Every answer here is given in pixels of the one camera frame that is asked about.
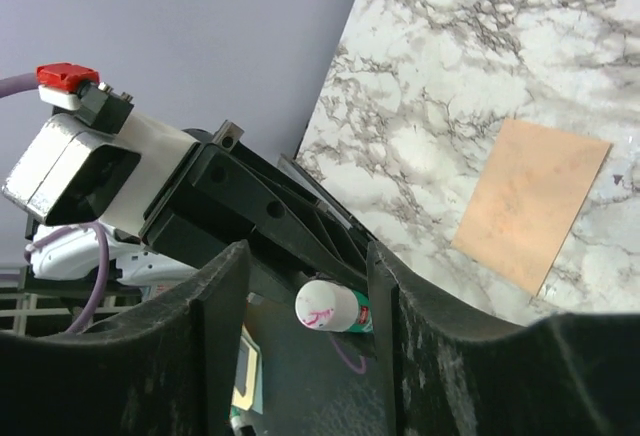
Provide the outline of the peach paper envelope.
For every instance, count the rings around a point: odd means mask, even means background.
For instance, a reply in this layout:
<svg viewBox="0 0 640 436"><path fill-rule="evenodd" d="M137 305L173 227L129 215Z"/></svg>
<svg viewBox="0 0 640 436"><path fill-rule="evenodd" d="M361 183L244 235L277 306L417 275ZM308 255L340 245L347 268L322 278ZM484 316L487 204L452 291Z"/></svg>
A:
<svg viewBox="0 0 640 436"><path fill-rule="evenodd" d="M607 141L506 120L453 247L538 294L610 148Z"/></svg>

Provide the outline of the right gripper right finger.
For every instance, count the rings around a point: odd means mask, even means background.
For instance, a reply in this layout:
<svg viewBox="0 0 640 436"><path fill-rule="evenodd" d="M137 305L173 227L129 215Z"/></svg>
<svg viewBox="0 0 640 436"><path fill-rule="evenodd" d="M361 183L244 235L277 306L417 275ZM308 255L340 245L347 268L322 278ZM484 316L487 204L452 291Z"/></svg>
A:
<svg viewBox="0 0 640 436"><path fill-rule="evenodd" d="M367 255L391 435L635 435L639 318L555 314L519 326Z"/></svg>

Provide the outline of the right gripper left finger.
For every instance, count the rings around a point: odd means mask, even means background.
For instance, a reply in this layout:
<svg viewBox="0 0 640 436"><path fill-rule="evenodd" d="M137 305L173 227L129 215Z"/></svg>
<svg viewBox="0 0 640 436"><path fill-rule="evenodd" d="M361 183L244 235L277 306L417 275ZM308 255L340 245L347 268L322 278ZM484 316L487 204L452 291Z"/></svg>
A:
<svg viewBox="0 0 640 436"><path fill-rule="evenodd" d="M223 435L250 276L245 242L80 334L1 337L5 435Z"/></svg>

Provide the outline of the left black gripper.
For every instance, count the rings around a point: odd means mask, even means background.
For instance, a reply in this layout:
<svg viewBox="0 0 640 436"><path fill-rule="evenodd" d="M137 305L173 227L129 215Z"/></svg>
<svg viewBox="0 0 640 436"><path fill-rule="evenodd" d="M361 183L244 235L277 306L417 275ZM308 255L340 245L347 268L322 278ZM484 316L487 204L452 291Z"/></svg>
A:
<svg viewBox="0 0 640 436"><path fill-rule="evenodd" d="M240 143L239 128L198 140L144 213L147 247L166 256L214 256L236 241L269 262L315 271L367 291L375 236L292 158L276 166Z"/></svg>

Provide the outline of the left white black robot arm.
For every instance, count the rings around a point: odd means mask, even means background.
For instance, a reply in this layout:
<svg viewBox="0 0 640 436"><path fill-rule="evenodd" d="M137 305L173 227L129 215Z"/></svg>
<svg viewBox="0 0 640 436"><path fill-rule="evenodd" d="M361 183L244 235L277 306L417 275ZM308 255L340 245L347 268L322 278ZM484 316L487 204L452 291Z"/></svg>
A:
<svg viewBox="0 0 640 436"><path fill-rule="evenodd" d="M89 282L99 273L125 286L185 279L229 244L252 254L249 289L291 301L314 278L356 291L366 288L366 253L373 237L357 221L336 216L314 196L245 147L237 128L197 131L196 143L147 212L141 234L105 224L90 228L95 202L133 178L139 156L102 144L69 178L61 225L39 226L27 246L33 274Z"/></svg>

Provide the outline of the white green glue stick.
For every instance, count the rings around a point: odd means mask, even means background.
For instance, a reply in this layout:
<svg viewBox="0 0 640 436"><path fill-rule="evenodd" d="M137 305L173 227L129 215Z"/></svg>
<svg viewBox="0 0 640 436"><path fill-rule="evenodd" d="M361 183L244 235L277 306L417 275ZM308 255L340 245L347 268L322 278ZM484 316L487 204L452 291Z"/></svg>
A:
<svg viewBox="0 0 640 436"><path fill-rule="evenodd" d="M295 299L295 313L298 320L312 330L373 332L368 297L332 281L312 280L303 285Z"/></svg>

